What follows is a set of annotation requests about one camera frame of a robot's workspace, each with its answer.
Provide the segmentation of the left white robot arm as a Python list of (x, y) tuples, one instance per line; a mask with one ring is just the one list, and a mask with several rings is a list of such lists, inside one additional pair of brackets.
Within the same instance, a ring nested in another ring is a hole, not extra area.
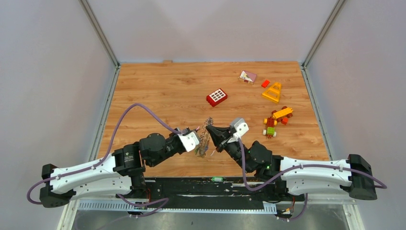
[(159, 133), (116, 149), (105, 159), (58, 168), (44, 165), (42, 178), (45, 186), (40, 189), (39, 199), (43, 207), (54, 208), (85, 196), (122, 195), (141, 198), (147, 192), (144, 172), (175, 154), (194, 150), (200, 144), (195, 130), (186, 129), (184, 134)]

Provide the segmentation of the large grey toothed keyring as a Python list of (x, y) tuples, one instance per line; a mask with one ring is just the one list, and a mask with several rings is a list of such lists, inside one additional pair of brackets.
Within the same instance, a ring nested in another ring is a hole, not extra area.
[(204, 158), (206, 156), (206, 152), (209, 148), (209, 143), (211, 140), (211, 136), (207, 131), (207, 126), (211, 126), (213, 124), (213, 118), (208, 117), (203, 125), (200, 127), (201, 133), (199, 135), (200, 143), (197, 145), (195, 149), (195, 155), (198, 157)]

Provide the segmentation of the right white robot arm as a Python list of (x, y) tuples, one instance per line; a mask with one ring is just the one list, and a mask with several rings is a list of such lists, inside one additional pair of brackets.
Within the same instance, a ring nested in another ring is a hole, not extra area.
[(218, 152), (227, 154), (242, 168), (243, 183), (249, 191), (274, 184), (273, 193), (279, 200), (308, 193), (347, 192), (358, 200), (376, 200), (376, 178), (371, 165), (360, 155), (335, 161), (298, 160), (273, 155), (258, 141), (247, 148), (241, 137), (248, 126), (206, 127)]

